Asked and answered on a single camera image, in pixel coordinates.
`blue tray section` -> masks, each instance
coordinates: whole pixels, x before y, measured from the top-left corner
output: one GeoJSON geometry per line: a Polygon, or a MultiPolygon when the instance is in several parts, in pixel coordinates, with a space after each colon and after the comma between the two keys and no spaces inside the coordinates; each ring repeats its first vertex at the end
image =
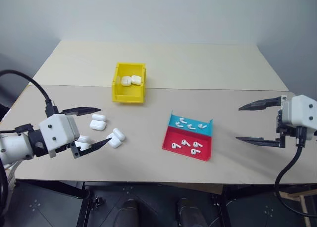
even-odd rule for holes
{"type": "Polygon", "coordinates": [[[171,114],[170,120],[169,120],[169,126],[172,126],[172,127],[178,128],[178,129],[184,129],[184,130],[191,131],[191,132],[198,133],[198,134],[208,135],[208,136],[212,136],[212,123],[213,123],[213,120],[210,120],[208,123],[206,123],[206,122],[202,122],[202,121],[198,121],[198,120],[194,120],[194,119],[188,119],[186,117],[177,116],[177,115],[173,115],[173,114],[171,114]],[[181,125],[184,126],[183,128],[177,127],[175,124],[176,122],[179,121],[180,118],[185,118],[185,121],[187,122],[187,124],[180,123],[181,125]],[[187,127],[188,124],[192,124],[192,127],[196,128],[196,130],[189,129],[187,127]],[[203,126],[206,125],[207,127],[204,129],[200,129],[200,128],[198,128],[198,124],[202,124],[203,126]]]}

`black cable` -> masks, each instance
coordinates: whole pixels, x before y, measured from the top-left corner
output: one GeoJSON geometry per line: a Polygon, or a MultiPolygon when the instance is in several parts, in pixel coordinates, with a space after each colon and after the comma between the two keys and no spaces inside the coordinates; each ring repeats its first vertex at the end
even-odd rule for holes
{"type": "Polygon", "coordinates": [[[8,198],[8,191],[9,191],[9,185],[8,185],[8,179],[6,177],[5,169],[4,169],[3,162],[1,160],[1,158],[0,158],[0,165],[1,165],[1,167],[3,167],[3,168],[0,168],[0,182],[1,182],[0,188],[2,189],[0,214],[2,214],[3,210],[6,207],[6,201],[7,201],[7,198],[8,198]]]}
{"type": "Polygon", "coordinates": [[[3,131],[0,131],[0,134],[8,134],[8,133],[15,133],[15,129],[14,130],[3,130],[3,131]]]}
{"type": "Polygon", "coordinates": [[[303,146],[302,145],[298,145],[297,147],[297,151],[295,156],[293,157],[293,159],[289,162],[288,165],[286,165],[286,167],[279,173],[279,175],[276,178],[275,181],[275,194],[277,196],[277,198],[279,199],[279,201],[290,211],[299,214],[301,216],[307,216],[307,217],[312,217],[312,218],[317,218],[317,215],[311,215],[311,214],[307,214],[301,211],[297,211],[295,209],[293,209],[292,207],[288,206],[282,199],[280,193],[279,193],[279,183],[281,182],[282,177],[287,173],[287,171],[290,170],[290,168],[296,163],[296,161],[298,160],[299,156],[301,155],[303,146]]]}
{"type": "Polygon", "coordinates": [[[15,71],[15,70],[3,70],[0,72],[0,77],[2,77],[3,75],[6,75],[6,74],[15,74],[15,75],[18,75],[20,77],[23,77],[24,79],[28,80],[29,82],[33,83],[34,86],[37,87],[37,89],[40,90],[40,92],[43,94],[43,96],[45,97],[45,103],[49,103],[51,104],[51,100],[48,96],[48,94],[46,93],[46,91],[44,91],[44,89],[40,86],[40,84],[38,84],[36,81],[34,81],[31,77],[29,77],[28,75],[22,73],[22,72],[19,72],[19,71],[15,71]]]}
{"type": "MultiPolygon", "coordinates": [[[[44,89],[36,81],[34,81],[31,77],[29,77],[28,75],[26,75],[22,72],[15,71],[15,70],[3,70],[0,72],[0,77],[4,76],[6,74],[15,74],[15,75],[23,77],[24,79],[33,83],[33,85],[36,86],[37,89],[39,89],[40,92],[42,93],[42,95],[44,96],[46,106],[52,106],[52,102],[51,102],[48,94],[46,93],[46,91],[44,91],[44,89]]],[[[0,131],[0,133],[15,133],[15,130],[0,131]]],[[[4,169],[1,158],[0,158],[0,189],[1,189],[0,190],[0,196],[1,196],[1,198],[0,198],[0,215],[2,215],[3,210],[6,207],[9,186],[8,186],[8,179],[6,177],[5,169],[4,169]]]]}

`black metal frame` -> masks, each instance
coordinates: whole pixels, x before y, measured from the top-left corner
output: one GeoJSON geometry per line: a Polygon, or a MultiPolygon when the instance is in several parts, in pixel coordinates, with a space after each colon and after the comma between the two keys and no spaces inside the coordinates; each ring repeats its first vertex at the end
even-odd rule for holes
{"type": "MultiPolygon", "coordinates": [[[[80,189],[60,181],[38,181],[38,180],[19,180],[19,181],[30,184],[30,185],[35,185],[41,188],[45,188],[51,191],[55,191],[67,196],[83,199],[79,216],[78,216],[77,227],[87,226],[90,211],[94,208],[95,203],[92,199],[93,193],[89,189],[87,189],[87,185],[85,185],[85,183],[83,183],[83,186],[80,189]]],[[[245,185],[244,187],[240,189],[236,189],[236,190],[230,190],[231,189],[230,186],[233,186],[233,185],[224,185],[222,195],[211,194],[211,198],[213,202],[218,206],[219,218],[221,221],[221,226],[223,227],[231,227],[230,217],[227,210],[228,201],[274,191],[274,185],[245,185]]],[[[286,188],[290,186],[292,185],[282,185],[281,188],[286,188]]]]}
{"type": "Polygon", "coordinates": [[[38,181],[38,180],[21,180],[21,179],[19,181],[29,185],[38,186],[44,189],[55,191],[67,196],[76,197],[78,199],[84,199],[89,196],[89,191],[85,190],[84,187],[82,189],[79,189],[77,187],[65,184],[60,181],[38,181]]]}

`red tray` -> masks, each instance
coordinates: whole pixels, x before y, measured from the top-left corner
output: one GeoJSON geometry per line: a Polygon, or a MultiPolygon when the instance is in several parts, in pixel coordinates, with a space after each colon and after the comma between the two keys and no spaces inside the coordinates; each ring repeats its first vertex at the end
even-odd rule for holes
{"type": "Polygon", "coordinates": [[[211,158],[211,141],[211,136],[168,126],[163,143],[163,149],[207,161],[211,158]],[[187,145],[182,145],[183,139],[186,139],[186,141],[190,144],[190,147],[187,145]],[[195,141],[202,144],[202,147],[194,147],[193,142],[195,141]],[[173,149],[172,143],[179,144],[181,148],[173,149]],[[201,152],[193,155],[191,154],[191,149],[197,149],[201,152]]]}

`yellow plastic bin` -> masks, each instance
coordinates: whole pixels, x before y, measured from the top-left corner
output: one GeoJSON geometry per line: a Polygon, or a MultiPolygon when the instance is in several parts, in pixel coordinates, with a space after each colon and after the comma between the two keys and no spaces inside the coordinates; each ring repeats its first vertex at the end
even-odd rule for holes
{"type": "Polygon", "coordinates": [[[145,64],[118,63],[112,81],[112,101],[126,103],[143,103],[145,96],[145,64]],[[140,76],[141,85],[122,86],[124,76],[140,76]]]}

